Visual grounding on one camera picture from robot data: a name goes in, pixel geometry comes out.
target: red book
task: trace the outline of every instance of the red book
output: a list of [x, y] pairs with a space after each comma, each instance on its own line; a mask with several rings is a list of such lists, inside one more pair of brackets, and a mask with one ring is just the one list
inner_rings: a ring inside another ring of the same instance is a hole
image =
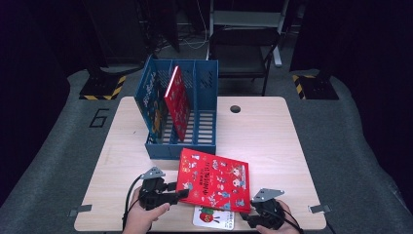
[[191, 113], [189, 99], [183, 83], [182, 73], [179, 66], [176, 66], [164, 96], [167, 103], [173, 126], [181, 141], [185, 139], [188, 119]]
[[249, 214], [248, 179], [246, 162], [183, 148], [176, 190], [189, 189], [183, 203]]

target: black chair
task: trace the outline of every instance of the black chair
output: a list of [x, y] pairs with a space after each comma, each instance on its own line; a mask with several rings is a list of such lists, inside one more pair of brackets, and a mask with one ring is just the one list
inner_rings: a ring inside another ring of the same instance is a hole
[[264, 78], [261, 96], [265, 96], [279, 39], [275, 28], [217, 30], [209, 38], [208, 59], [218, 60], [218, 78]]

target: book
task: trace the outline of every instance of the book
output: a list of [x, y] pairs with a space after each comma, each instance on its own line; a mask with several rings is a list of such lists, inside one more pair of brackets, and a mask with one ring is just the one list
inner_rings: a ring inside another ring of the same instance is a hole
[[149, 130], [151, 143], [162, 143], [162, 137], [168, 119], [168, 107], [165, 104], [164, 93], [159, 74], [152, 56], [145, 64], [142, 78], [136, 90], [134, 99]]
[[191, 107], [179, 66], [176, 66], [173, 70], [164, 99], [175, 131], [179, 139], [183, 141], [185, 139]]
[[232, 230], [234, 229], [234, 212], [195, 206], [192, 223], [196, 226]]
[[189, 189], [180, 202], [222, 211], [250, 212], [248, 163], [183, 148], [176, 190]]

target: white card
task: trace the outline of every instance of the white card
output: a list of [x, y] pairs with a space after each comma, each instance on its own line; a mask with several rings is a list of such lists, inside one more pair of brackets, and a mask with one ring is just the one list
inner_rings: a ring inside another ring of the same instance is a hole
[[234, 212], [195, 206], [192, 223], [196, 226], [232, 230], [234, 229]]

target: yellow and black hazard tape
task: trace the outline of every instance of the yellow and black hazard tape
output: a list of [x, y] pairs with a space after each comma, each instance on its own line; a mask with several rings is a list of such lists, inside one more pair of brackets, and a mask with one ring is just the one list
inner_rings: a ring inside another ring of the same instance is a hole
[[[306, 77], [306, 78], [316, 78], [315, 76], [312, 76], [312, 75], [307, 75], [307, 76], [304, 76], [304, 77]], [[294, 81], [295, 88], [297, 89], [298, 96], [300, 97], [300, 99], [306, 99], [306, 95], [304, 94], [304, 90], [303, 90], [303, 87], [300, 84], [300, 79], [299, 78], [300, 78], [300, 76], [298, 76], [298, 75], [293, 75], [292, 76], [292, 80]]]
[[116, 85], [116, 88], [115, 88], [113, 94], [110, 95], [110, 96], [79, 96], [79, 99], [89, 99], [89, 100], [116, 99], [118, 94], [121, 92], [122, 86], [124, 85], [126, 79], [127, 79], [126, 76], [123, 76], [119, 79], [118, 84]]

